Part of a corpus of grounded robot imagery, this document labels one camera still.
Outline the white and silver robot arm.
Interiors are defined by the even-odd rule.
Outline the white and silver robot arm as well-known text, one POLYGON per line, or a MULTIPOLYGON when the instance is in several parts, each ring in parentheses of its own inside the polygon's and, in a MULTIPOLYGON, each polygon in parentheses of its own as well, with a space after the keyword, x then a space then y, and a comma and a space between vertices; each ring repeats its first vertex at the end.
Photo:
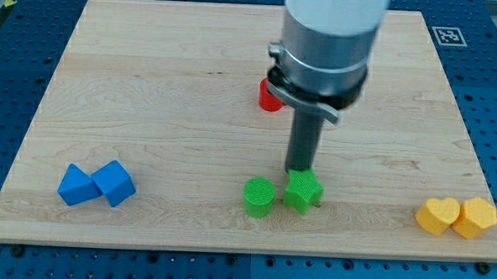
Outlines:
POLYGON ((286 171, 313 165, 324 122, 337 124, 368 75, 374 39, 390 0, 284 0, 267 89, 294 109, 286 171))

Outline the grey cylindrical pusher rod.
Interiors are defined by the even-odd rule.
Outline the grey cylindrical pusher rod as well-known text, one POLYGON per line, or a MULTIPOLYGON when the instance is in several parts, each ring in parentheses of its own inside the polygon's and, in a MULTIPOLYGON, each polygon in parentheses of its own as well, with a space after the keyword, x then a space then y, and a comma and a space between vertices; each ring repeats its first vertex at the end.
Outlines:
POLYGON ((312 167, 324 119, 296 110, 292 119, 285 171, 304 171, 312 167))

